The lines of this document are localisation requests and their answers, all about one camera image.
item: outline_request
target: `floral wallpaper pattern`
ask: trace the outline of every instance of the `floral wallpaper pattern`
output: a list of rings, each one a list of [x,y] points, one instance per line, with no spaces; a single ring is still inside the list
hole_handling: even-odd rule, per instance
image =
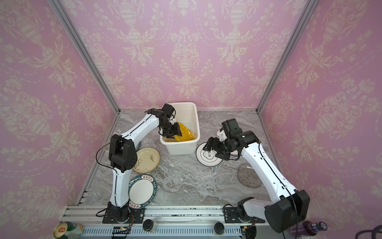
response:
[[[319,238],[382,221],[380,1],[318,2],[262,117],[291,183],[311,197]]]
[[[0,228],[51,238],[114,114],[47,1],[0,1],[0,24]]]
[[[256,108],[306,3],[60,1],[121,109]]]

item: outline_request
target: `plate rim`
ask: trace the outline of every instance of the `plate rim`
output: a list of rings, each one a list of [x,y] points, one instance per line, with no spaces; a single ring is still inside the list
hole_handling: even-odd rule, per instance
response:
[[[216,158],[221,159],[221,161],[220,161],[217,165],[214,165],[214,166],[208,166],[208,165],[202,164],[202,162],[199,161],[199,159],[197,159],[197,149],[198,149],[202,144],[204,144],[204,143],[207,144],[207,142],[203,142],[203,143],[199,144],[199,146],[196,148],[196,151],[195,151],[196,160],[197,160],[201,165],[206,166],[206,167],[216,167],[216,166],[218,166],[219,164],[221,164],[221,163],[223,162],[223,159],[218,158],[218,157],[216,157]]]
[[[153,177],[153,176],[150,176],[150,175],[146,175],[146,174],[141,174],[141,175],[138,175],[138,176],[135,176],[132,180],[130,180],[130,182],[129,182],[129,191],[128,191],[128,195],[129,195],[129,201],[130,202],[132,202],[131,200],[130,200],[130,189],[131,189],[131,187],[137,182],[137,181],[139,181],[139,180],[143,180],[144,178],[143,178],[143,176],[149,176],[149,177],[151,177],[152,178],[152,182],[151,182],[151,184],[152,184],[152,186],[153,186],[153,190],[152,190],[152,194],[151,194],[151,196],[150,196],[150,199],[149,200],[147,200],[146,202],[144,202],[144,203],[142,203],[142,204],[139,204],[140,205],[140,207],[139,208],[134,208],[134,207],[131,207],[130,206],[130,203],[129,203],[129,208],[133,208],[133,209],[140,209],[140,208],[144,208],[144,207],[146,207],[147,205],[149,205],[153,200],[154,200],[154,198],[155,198],[155,195],[157,194],[157,182],[155,181],[155,178]]]
[[[149,171],[149,172],[152,172],[152,171],[154,171],[154,170],[159,166],[159,163],[160,163],[160,153],[159,153],[159,151],[158,151],[156,148],[153,148],[153,147],[144,147],[144,148],[138,150],[137,153],[138,153],[139,151],[145,149],[145,148],[152,148],[152,149],[154,149],[155,151],[157,151],[157,153],[158,153],[158,155],[159,155],[159,161],[158,161],[158,164],[155,166],[155,168],[154,168],[153,170]],[[134,169],[134,167],[133,167],[133,170],[134,170],[134,172],[136,172],[136,173],[138,173],[138,174],[148,174],[148,173],[149,173],[149,172],[137,172],[137,171]]]

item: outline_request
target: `yellow plate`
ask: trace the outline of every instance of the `yellow plate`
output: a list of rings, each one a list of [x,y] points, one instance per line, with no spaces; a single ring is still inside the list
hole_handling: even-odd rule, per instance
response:
[[[177,136],[177,135],[174,135],[174,138],[178,141],[178,142],[182,142],[182,141],[189,141],[189,140],[194,140],[196,139],[196,136],[194,134],[194,132],[192,132],[191,130],[189,130],[186,126],[184,126],[182,123],[178,123],[179,126],[180,126],[180,131],[182,133],[182,136]]]
[[[139,174],[146,174],[157,168],[160,155],[155,148],[143,148],[137,152],[138,160],[133,170]]]

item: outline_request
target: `black lid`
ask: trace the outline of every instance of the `black lid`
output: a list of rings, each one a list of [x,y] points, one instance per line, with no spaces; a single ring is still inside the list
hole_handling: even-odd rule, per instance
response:
[[[151,219],[147,219],[146,221],[143,222],[143,230],[149,231],[152,229],[152,226],[154,225],[154,222]]]
[[[216,223],[214,225],[214,230],[216,234],[222,235],[224,233],[224,225],[222,223]]]
[[[318,229],[320,229],[322,231],[326,231],[328,229],[328,226],[326,225],[326,223],[322,222],[322,221],[317,223],[317,227],[318,227]]]

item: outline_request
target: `white plate with black rim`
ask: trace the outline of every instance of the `white plate with black rim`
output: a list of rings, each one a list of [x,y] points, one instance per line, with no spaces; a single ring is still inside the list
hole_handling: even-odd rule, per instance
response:
[[[157,183],[150,175],[142,174],[133,178],[129,183],[129,207],[144,208],[154,200],[157,193]]]
[[[203,150],[203,147],[207,144],[207,142],[202,143],[196,149],[196,158],[198,161],[208,167],[214,167],[222,162],[221,158],[215,157],[216,151],[211,150],[210,152]]]

